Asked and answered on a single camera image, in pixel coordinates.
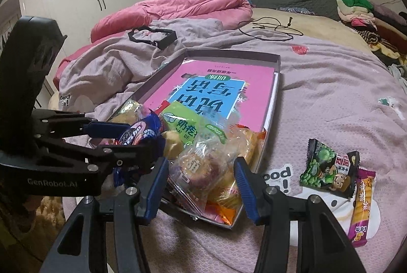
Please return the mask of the clear red pastry bag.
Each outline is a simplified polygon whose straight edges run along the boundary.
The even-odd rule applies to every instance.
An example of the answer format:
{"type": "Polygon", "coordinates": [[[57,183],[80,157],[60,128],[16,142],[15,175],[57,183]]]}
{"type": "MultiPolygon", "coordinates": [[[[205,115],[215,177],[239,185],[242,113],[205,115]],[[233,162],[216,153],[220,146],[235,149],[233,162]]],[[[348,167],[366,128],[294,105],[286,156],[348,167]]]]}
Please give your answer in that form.
{"type": "Polygon", "coordinates": [[[170,165],[168,183],[187,211],[204,213],[209,193],[239,156],[241,141],[232,131],[220,114],[203,115],[194,141],[170,165]]]}

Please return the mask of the green pea snack packet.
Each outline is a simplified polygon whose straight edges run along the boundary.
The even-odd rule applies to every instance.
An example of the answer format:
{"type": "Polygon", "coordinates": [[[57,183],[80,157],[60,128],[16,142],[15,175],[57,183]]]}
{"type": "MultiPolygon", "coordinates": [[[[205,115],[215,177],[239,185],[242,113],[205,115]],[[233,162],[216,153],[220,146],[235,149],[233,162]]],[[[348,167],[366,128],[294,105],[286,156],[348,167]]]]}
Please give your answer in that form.
{"type": "Polygon", "coordinates": [[[303,187],[351,198],[355,192],[359,162],[358,151],[340,155],[326,144],[310,139],[306,169],[300,175],[299,183],[303,187]]]}

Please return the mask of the pink quilt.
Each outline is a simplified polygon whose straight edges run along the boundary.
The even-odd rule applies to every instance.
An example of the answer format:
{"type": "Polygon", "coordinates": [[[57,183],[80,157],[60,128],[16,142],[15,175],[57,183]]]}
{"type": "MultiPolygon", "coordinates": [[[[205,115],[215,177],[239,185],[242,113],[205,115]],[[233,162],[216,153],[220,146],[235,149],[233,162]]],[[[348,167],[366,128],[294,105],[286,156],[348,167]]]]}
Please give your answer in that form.
{"type": "Polygon", "coordinates": [[[125,31],[149,26],[155,20],[218,19],[224,29],[234,30],[239,23],[251,20],[252,7],[248,0],[144,0],[107,15],[90,31],[90,44],[78,49],[59,64],[53,83],[58,88],[64,69],[91,47],[125,31]]]}

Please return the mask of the lilac bed sheet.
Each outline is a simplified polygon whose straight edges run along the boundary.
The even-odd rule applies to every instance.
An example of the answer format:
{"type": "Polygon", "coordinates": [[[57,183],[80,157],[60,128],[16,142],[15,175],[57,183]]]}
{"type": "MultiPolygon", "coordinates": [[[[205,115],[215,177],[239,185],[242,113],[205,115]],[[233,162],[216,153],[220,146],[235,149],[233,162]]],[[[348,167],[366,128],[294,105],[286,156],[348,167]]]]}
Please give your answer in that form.
{"type": "Polygon", "coordinates": [[[155,21],[176,32],[165,50],[127,37],[108,39],[62,72],[59,105],[106,120],[159,67],[187,49],[268,52],[282,78],[262,169],[289,167],[291,194],[301,192],[309,139],[336,152],[356,150],[376,174],[381,222],[357,253],[368,272],[385,272],[406,239],[406,94],[373,54],[307,36],[280,42],[275,33],[227,31],[216,19],[155,21]]]}

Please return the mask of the green milk snack packet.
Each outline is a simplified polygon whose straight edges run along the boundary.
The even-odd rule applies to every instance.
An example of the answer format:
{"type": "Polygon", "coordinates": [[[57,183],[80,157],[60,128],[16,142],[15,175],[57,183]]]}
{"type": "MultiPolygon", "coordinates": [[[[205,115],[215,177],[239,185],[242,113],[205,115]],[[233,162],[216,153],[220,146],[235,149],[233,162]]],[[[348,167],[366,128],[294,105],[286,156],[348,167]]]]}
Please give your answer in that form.
{"type": "Polygon", "coordinates": [[[208,119],[175,101],[160,114],[167,130],[176,131],[184,145],[193,143],[208,119]]]}

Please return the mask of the pile of folded clothes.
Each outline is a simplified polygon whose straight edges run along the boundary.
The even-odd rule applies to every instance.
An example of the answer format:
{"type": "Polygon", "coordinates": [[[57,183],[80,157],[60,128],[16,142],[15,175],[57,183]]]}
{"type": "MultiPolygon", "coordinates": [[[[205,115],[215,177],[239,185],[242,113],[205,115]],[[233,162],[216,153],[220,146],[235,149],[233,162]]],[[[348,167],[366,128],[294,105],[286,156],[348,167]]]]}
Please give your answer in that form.
{"type": "Polygon", "coordinates": [[[368,0],[337,0],[341,22],[367,43],[386,66],[406,65],[406,13],[368,0]]]}

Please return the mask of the pink Chinese picture book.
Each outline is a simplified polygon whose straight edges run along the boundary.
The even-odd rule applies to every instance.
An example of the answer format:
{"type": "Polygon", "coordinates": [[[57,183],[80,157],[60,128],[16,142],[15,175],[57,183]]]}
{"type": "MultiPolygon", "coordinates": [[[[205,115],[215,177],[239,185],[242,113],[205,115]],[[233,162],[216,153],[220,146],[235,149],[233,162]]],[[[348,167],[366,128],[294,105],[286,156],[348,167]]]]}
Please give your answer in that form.
{"type": "Polygon", "coordinates": [[[226,119],[237,113],[238,124],[259,132],[269,128],[273,88],[271,66],[185,59],[145,105],[154,110],[178,101],[197,114],[210,108],[226,119]]]}

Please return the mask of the beige plush toy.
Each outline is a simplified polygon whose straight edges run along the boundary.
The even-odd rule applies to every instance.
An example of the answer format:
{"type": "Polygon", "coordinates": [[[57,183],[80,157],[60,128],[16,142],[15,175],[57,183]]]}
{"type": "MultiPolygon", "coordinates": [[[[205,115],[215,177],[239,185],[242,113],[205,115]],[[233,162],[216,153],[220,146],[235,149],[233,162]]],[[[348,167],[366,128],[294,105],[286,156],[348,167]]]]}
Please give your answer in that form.
{"type": "Polygon", "coordinates": [[[24,272],[38,272],[66,219],[60,196],[45,196],[35,211],[35,219],[27,236],[22,238],[26,253],[24,272]]]}

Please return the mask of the purple orange wafer bar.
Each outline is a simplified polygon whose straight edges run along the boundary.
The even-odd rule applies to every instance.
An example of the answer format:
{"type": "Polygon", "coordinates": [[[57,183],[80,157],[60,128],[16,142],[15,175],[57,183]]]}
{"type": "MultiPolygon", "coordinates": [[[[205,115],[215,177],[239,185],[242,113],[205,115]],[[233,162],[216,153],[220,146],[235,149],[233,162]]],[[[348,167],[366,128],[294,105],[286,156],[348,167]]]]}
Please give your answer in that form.
{"type": "Polygon", "coordinates": [[[357,173],[355,207],[348,231],[348,238],[354,248],[367,243],[368,224],[372,204],[376,172],[360,168],[357,173]]]}

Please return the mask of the black plastic frame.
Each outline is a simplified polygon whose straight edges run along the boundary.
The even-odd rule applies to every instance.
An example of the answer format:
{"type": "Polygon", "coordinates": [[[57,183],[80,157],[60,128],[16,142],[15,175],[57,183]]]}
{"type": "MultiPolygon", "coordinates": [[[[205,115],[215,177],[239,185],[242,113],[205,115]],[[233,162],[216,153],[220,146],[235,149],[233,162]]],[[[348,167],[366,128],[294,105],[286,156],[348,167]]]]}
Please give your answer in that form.
{"type": "Polygon", "coordinates": [[[176,42],[177,34],[171,29],[142,26],[129,31],[128,39],[134,43],[147,44],[165,50],[176,42]]]}

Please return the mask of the orange biscuit packet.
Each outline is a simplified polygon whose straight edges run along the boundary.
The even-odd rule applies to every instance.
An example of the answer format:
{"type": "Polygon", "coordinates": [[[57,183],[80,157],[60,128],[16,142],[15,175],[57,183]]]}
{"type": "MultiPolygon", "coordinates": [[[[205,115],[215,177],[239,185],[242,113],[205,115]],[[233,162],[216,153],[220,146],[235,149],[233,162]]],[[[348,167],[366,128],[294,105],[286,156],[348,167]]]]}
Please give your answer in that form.
{"type": "Polygon", "coordinates": [[[205,218],[220,225],[234,225],[243,206],[241,189],[247,184],[247,175],[259,163],[266,130],[255,132],[244,125],[234,125],[226,133],[227,152],[232,155],[224,176],[210,191],[205,218]]]}

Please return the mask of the blue Oreo packet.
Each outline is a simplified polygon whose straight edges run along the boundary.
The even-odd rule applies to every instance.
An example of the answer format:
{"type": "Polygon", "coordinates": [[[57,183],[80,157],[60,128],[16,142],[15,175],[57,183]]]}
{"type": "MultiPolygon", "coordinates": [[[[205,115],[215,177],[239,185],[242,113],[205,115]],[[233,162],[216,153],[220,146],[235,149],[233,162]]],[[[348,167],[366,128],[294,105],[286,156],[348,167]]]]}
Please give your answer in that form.
{"type": "Polygon", "coordinates": [[[145,166],[140,170],[147,170],[164,153],[165,140],[161,135],[162,121],[149,108],[142,108],[138,112],[138,120],[128,130],[114,140],[116,146],[150,145],[149,159],[142,159],[145,166]]]}

